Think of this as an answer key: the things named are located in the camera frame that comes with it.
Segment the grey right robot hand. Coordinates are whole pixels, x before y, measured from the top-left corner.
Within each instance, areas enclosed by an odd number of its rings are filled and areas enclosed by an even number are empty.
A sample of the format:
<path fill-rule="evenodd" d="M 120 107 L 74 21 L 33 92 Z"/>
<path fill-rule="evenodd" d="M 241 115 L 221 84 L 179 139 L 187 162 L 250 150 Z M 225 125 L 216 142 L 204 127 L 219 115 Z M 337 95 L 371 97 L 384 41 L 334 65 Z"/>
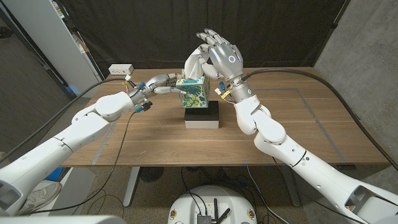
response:
<path fill-rule="evenodd" d="M 224 78 L 229 82 L 243 74 L 243 57 L 237 46 L 208 28 L 197 32 L 196 36 L 205 41 L 198 50 L 199 63 L 206 76 L 214 80 Z"/>

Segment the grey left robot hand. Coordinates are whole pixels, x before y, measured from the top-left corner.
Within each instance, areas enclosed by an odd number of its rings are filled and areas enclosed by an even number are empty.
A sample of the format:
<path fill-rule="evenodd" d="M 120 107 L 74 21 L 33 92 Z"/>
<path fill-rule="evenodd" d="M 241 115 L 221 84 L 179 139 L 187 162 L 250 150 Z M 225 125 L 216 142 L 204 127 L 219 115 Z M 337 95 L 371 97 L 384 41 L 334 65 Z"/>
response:
<path fill-rule="evenodd" d="M 142 95 L 145 98 L 149 98 L 154 95 L 164 95 L 168 93 L 186 95 L 186 91 L 176 87 L 177 80 L 181 78 L 182 75 L 178 73 L 156 75 L 145 82 L 144 87 L 141 91 Z"/>

